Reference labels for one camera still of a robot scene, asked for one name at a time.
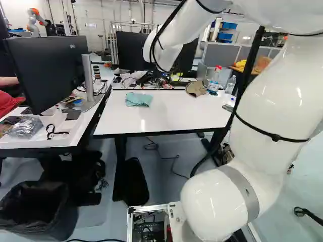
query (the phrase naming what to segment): gray band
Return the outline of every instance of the gray band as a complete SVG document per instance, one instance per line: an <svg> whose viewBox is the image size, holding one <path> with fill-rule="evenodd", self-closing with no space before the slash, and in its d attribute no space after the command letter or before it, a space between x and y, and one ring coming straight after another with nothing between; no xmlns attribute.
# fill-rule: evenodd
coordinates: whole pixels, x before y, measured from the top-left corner
<svg viewBox="0 0 323 242"><path fill-rule="evenodd" d="M217 169L230 178L239 189L248 210L248 222L256 219L259 215L260 206L256 192L250 182L238 170L230 166L223 165Z"/></svg>

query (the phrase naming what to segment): floor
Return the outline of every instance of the floor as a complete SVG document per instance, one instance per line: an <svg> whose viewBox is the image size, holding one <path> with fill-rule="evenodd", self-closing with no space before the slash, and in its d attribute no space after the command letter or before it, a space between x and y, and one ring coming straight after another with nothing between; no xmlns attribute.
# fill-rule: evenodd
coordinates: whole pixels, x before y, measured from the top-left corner
<svg viewBox="0 0 323 242"><path fill-rule="evenodd" d="M174 168L176 172L185 176L189 175L193 165L205 154L195 134L150 138L160 144L160 153L163 157L180 155ZM185 179L170 173L171 160L160 160L155 151L143 148L149 143L145 137L137 137L129 138L127 144L127 157L138 157L146 175L151 197L148 204L178 201ZM308 217L295 217L292 212L294 206L301 206L323 217L321 209L323 154L320 152L322 144L323 133L315 137L299 155L292 174L287 176L286 185L276 204L253 222L262 242L323 241L323 227ZM90 148L103 152L102 160L107 164L106 179L110 186L103 191L103 199L99 206L81 208L77 228L71 238L90 241L104 238L126 240L127 207L123 202L112 202L116 162L114 141L112 139L91 140ZM208 161L200 171L212 168L214 168L213 163ZM0 177L3 183L0 188L0 198L18 182L38 179L41 172L42 169L35 159L6 159L4 171ZM0 240L31 241L5 231L0 231Z"/></svg>
<svg viewBox="0 0 323 242"><path fill-rule="evenodd" d="M180 155L174 170L185 176L189 176L192 167L205 154L205 150L196 134L150 138L160 144L159 150L163 157ZM180 199L181 187L186 180L170 173L172 160L159 160L155 151L143 148L144 145L149 143L150 141L145 137L137 137L129 138L127 144L127 157L138 157L142 164L150 191L148 205L178 201ZM123 202L112 202L116 162L114 141L112 139L91 140L89 148L103 152L102 160L107 164L106 179L110 186L103 191L103 199L99 206L82 207L80 209L77 228L71 238L81 238L90 241L104 238L126 240L127 207ZM199 172L214 167L213 162L210 160L201 167ZM6 159L3 174L0 178L0 181L3 183L3 186L0 188L0 198L15 184L24 180L39 179L41 173L42 168L36 159ZM0 231L0 241L26 242L31 240L9 232Z"/></svg>
<svg viewBox="0 0 323 242"><path fill-rule="evenodd" d="M278 201L262 217L253 222L262 242L319 242L323 227L308 216L296 217L294 207L303 207L323 218L323 133L305 146Z"/></svg>

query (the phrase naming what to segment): dell monitor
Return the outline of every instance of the dell monitor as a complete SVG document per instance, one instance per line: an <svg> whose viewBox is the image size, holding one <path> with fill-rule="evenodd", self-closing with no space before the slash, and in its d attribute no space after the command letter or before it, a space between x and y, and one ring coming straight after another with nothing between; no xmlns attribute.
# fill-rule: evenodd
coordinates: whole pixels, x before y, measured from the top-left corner
<svg viewBox="0 0 323 242"><path fill-rule="evenodd" d="M33 114L56 105L84 82L85 36L4 40Z"/></svg>

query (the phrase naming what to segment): monitor stand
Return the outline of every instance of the monitor stand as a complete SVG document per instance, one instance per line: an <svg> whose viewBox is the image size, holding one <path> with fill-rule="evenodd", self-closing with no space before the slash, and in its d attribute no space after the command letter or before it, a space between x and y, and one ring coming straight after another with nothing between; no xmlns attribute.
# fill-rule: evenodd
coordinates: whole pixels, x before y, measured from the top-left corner
<svg viewBox="0 0 323 242"><path fill-rule="evenodd" d="M104 94L99 94L98 96L93 97L93 102L83 101L82 106L79 106L81 112L86 112L95 106L102 98Z"/></svg>
<svg viewBox="0 0 323 242"><path fill-rule="evenodd" d="M84 77L85 77L85 87L86 87L86 98L87 101L83 101L80 106L80 110L82 112L86 112L91 109L94 105L96 105L104 96L104 94L99 94L98 96L94 96L94 87L92 80L92 69L91 69L91 59L89 54L82 55L82 64L84 69Z"/></svg>

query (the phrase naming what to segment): white desk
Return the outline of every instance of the white desk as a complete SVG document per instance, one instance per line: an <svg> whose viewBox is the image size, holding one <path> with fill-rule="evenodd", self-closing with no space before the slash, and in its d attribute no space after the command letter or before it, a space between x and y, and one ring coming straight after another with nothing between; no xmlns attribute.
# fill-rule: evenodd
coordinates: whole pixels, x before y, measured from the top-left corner
<svg viewBox="0 0 323 242"><path fill-rule="evenodd" d="M220 91L218 96L207 93L194 98L181 90L134 90L152 95L151 106L127 107L125 98L128 92L131 91L112 91L95 129L95 137L210 131L226 125L230 113L222 106L228 103L233 105L232 96L224 91Z"/></svg>
<svg viewBox="0 0 323 242"><path fill-rule="evenodd" d="M109 87L111 85L111 82L113 79L113 74L110 69L104 68L101 65L99 67L100 67L101 77L102 77L102 79L108 80L106 83L106 86ZM103 85L103 83L101 81L97 80L94 83L94 89L97 91L102 87L102 85ZM86 92L74 91L74 93L82 96L83 98L86 98ZM87 112L83 112L80 114L79 119L81 119L82 122L79 123L78 129L74 133L73 137L70 139L69 144L64 144L64 145L55 144L54 146L48 147L48 145L42 145L39 143L37 145L36 144L30 145L30 142L24 142L24 144L22 144L21 142L18 142L16 146L15 146L15 144L11 144L10 149L5 149L4 147L0 146L0 157L16 157L16 156L24 157L23 154L28 153L30 151L37 152L36 150L40 150L40 149L42 151L44 151L44 150L47 151L49 149L53 150L53 148L64 149L64 148L73 148L73 147L78 146L81 138L83 137L84 133L86 132L87 128L89 127L90 122L93 120L93 118L98 116L99 113L101 113L102 109L104 108L105 103L103 102L103 100L106 100L106 98L102 98L93 108L91 108ZM10 113L8 113L6 116L1 118L0 121L2 121L3 119L5 119L6 117L9 117L9 116L21 116L22 115L21 112L24 109L26 109L26 107L17 107L16 109L14 109Z"/></svg>

